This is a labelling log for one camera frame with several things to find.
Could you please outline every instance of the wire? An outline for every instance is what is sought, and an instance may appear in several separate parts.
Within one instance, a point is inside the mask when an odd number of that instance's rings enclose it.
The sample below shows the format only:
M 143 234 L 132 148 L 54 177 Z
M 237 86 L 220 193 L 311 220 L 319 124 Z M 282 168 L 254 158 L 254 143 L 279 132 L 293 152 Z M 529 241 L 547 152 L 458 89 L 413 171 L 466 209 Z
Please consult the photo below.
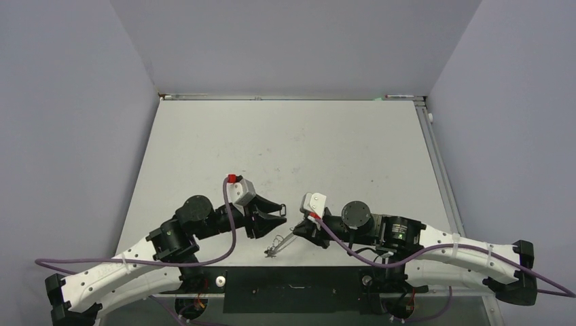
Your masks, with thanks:
M 38 266 L 42 266 L 44 268 L 48 268 L 51 270 L 55 270 L 57 272 L 67 273 L 67 274 L 75 274 L 70 270 L 66 270 L 63 268 L 59 268 L 56 266 L 52 266 L 49 264 L 80 264 L 80 263 L 130 263 L 130 264 L 141 264 L 141 265 L 148 265 L 148 266 L 161 266 L 161 267 L 199 267 L 199 266 L 206 266 L 210 264 L 217 263 L 218 261 L 225 260 L 232 254 L 234 249 L 236 248 L 236 225 L 234 224 L 234 217 L 232 216 L 232 209 L 230 208 L 230 201 L 228 200 L 228 190 L 226 185 L 228 184 L 228 177 L 224 179 L 222 185 L 222 192 L 224 195 L 224 204 L 226 206 L 226 213 L 228 215 L 228 220 L 230 221 L 230 230 L 232 232 L 232 245 L 230 249 L 222 256 L 208 260 L 202 261 L 198 263 L 165 263 L 163 261 L 148 261 L 148 260 L 139 260 L 139 259 L 116 259 L 116 258 L 80 258 L 80 259 L 48 259 L 48 258 L 38 258 L 34 262 Z
M 355 253 L 361 253 L 361 252 L 364 252 L 364 251 L 366 251 L 366 250 L 370 250 L 371 252 L 373 252 L 373 253 L 377 254 L 378 256 L 380 256 L 380 254 L 379 254 L 376 250 L 374 250 L 374 249 L 372 249 L 372 248 L 370 248 L 370 247 L 360 248 L 360 249 L 358 249 L 358 250 L 356 250 L 356 251 L 354 251 L 354 252 L 355 252 Z
M 443 315 L 445 312 L 448 311 L 448 309 L 450 309 L 452 305 L 452 287 L 448 287 L 448 301 L 446 302 L 446 305 L 444 305 L 444 308 L 442 308 L 439 312 L 436 312 L 435 314 L 431 315 L 431 316 L 426 316 L 426 317 L 420 317 L 420 318 L 410 318 L 410 319 L 398 319 L 397 317 L 394 317 L 394 319 L 396 319 L 397 321 L 404 321 L 405 323 L 419 323 L 422 321 L 431 321 L 432 319 L 436 319 L 438 317 L 440 317 L 441 315 Z
M 406 306 L 409 306 L 414 301 L 415 296 L 416 296 L 416 290 L 412 288 L 412 297 L 410 298 L 410 301 L 406 304 Z
M 178 315 L 176 314 L 176 312 L 173 312 L 172 309 L 170 309 L 170 307 L 168 307 L 166 304 L 164 304 L 163 302 L 161 302 L 158 298 L 153 297 L 153 296 L 149 296 L 149 298 L 152 301 L 155 301 L 157 304 L 161 305 L 163 307 L 163 309 L 165 309 L 165 311 L 167 311 L 175 320 L 176 322 L 178 322 L 178 325 L 180 326 L 186 326 L 186 323 L 183 323 L 182 320 L 178 317 Z
M 454 246 L 452 244 L 436 244 L 424 249 L 421 249 L 415 253 L 413 253 L 411 256 L 401 260 L 401 261 L 396 261 L 394 263 L 391 264 L 379 264 L 379 263 L 375 263 L 373 261 L 370 261 L 360 255 L 358 255 L 357 253 L 355 253 L 352 249 L 349 249 L 335 234 L 334 232 L 332 232 L 332 230 L 326 226 L 326 224 L 324 223 L 324 221 L 322 221 L 322 219 L 317 219 L 317 221 L 320 223 L 320 225 L 322 226 L 322 228 L 330 235 L 330 237 L 332 238 L 332 240 L 336 241 L 336 243 L 338 243 L 346 252 L 348 252 L 349 254 L 351 254 L 352 256 L 354 256 L 356 259 L 362 261 L 363 263 L 366 263 L 368 265 L 371 265 L 373 267 L 378 267 L 378 268 L 395 268 L 398 266 L 402 266 L 405 265 L 406 263 L 408 263 L 409 261 L 416 259 L 418 256 L 427 253 L 428 251 L 433 251 L 433 250 L 438 250 L 438 249 L 443 249 L 443 248 L 453 248 Z M 484 253 L 484 254 L 488 254 L 488 250 L 480 248 L 480 247 L 476 247 L 476 246 L 472 246 L 470 244 L 459 244 L 458 245 L 459 248 L 464 248 L 464 249 L 470 249 L 470 250 L 474 250 L 474 251 L 479 251 L 480 253 Z M 549 278 L 540 275 L 536 272 L 534 272 L 533 270 L 526 268 L 520 264 L 517 264 L 515 262 L 513 262 L 512 260 L 500 256 L 497 253 L 493 253 L 492 252 L 492 257 L 503 261 L 523 272 L 525 272 L 526 274 L 533 276 L 535 278 L 538 278 L 542 281 L 544 281 L 545 283 L 550 284 L 551 286 L 563 291 L 563 292 L 556 292 L 556 291 L 548 291 L 548 290 L 538 290 L 539 293 L 544 293 L 544 294 L 550 294 L 550 295 L 558 295 L 560 297 L 576 297 L 576 293 L 570 291 L 569 289 L 567 289 L 566 287 L 554 282 L 553 280 L 550 280 Z
M 160 301 L 158 298 L 153 297 L 153 296 L 149 296 L 150 299 L 152 299 L 153 301 L 157 302 L 159 305 L 161 305 L 163 307 L 163 309 L 165 309 L 165 311 L 167 311 L 175 320 L 176 322 L 178 322 L 178 325 L 180 326 L 186 326 L 188 322 L 192 323 L 192 324 L 196 324 L 196 325 L 204 325 L 204 326 L 228 326 L 226 324 L 219 324 L 219 323 L 209 323 L 207 321 L 193 321 L 193 320 L 187 320 L 186 322 L 183 322 L 180 317 L 176 314 L 176 312 L 172 311 L 172 309 L 170 307 L 168 307 L 166 304 L 164 304 L 162 301 Z

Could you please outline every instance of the gray wall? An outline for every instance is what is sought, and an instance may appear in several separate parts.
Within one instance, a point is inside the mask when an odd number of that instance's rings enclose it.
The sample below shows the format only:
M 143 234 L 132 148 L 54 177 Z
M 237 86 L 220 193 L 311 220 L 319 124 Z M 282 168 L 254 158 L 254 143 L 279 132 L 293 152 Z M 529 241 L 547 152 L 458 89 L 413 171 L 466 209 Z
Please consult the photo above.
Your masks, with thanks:
M 429 97 L 468 235 L 534 242 L 535 270 L 572 290 L 575 13 L 571 0 L 484 0 Z M 508 325 L 574 325 L 575 303 L 500 306 Z
M 110 3 L 0 1 L 0 325 L 51 325 L 36 257 L 110 256 L 157 107 Z
M 480 0 L 111 0 L 166 93 L 428 94 Z

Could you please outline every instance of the black bracket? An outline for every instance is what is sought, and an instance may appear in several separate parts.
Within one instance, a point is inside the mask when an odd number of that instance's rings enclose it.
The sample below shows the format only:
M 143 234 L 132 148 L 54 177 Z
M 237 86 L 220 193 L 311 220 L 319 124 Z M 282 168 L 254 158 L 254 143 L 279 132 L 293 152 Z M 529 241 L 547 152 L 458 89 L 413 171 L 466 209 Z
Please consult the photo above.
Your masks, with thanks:
M 532 269 L 534 265 L 534 245 L 531 242 L 519 240 L 513 243 L 514 253 L 520 256 L 520 265 Z M 482 284 L 494 291 L 498 300 L 519 306 L 534 306 L 538 294 L 536 278 L 517 270 L 514 277 L 518 280 L 510 284 L 502 284 L 491 277 L 485 278 Z
M 98 311 L 102 309 L 102 304 L 93 304 L 84 312 L 70 311 L 70 301 L 64 302 L 62 297 L 62 286 L 66 284 L 64 276 L 53 274 L 44 280 L 46 293 L 52 305 L 53 326 L 92 326 L 96 322 Z

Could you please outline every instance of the small metal object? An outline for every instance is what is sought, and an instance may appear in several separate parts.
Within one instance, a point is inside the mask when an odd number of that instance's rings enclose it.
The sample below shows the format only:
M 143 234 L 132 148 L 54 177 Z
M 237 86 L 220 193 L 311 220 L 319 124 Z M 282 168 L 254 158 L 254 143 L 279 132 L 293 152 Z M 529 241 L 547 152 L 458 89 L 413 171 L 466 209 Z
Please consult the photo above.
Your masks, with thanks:
M 370 282 L 372 282 L 372 276 L 364 275 L 364 277 L 362 278 L 362 284 L 364 284 L 364 286 L 366 287 L 370 284 Z
M 225 284 L 226 284 L 226 277 L 218 276 L 216 278 L 216 286 L 217 287 L 223 287 Z
M 274 237 L 274 240 L 272 241 L 272 246 L 268 247 L 264 251 L 266 257 L 271 258 L 276 257 L 277 253 L 281 252 L 282 250 L 284 250 L 284 248 L 288 247 L 288 245 L 294 242 L 294 240 L 296 240 L 294 233 L 290 233 L 287 236 L 281 236 L 280 234 L 277 234 L 276 237 Z

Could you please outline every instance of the cable tie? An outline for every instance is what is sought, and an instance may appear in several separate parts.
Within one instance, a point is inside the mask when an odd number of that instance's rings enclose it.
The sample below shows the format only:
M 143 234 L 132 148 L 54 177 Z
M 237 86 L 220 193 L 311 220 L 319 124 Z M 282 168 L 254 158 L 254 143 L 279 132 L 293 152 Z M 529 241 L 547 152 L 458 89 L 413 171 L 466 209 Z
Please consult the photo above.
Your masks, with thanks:
M 459 233 L 452 233 L 452 241 L 454 242 L 454 247 L 452 248 L 452 255 L 445 262 L 445 264 L 448 264 L 452 260 L 456 259 L 456 254 L 458 253 L 458 241 L 460 241 L 460 234 Z
M 128 266 L 128 264 L 126 263 L 126 255 L 124 253 L 120 254 L 120 257 L 122 257 L 122 264 L 124 264 L 124 267 L 126 268 L 126 275 L 130 274 L 130 266 Z

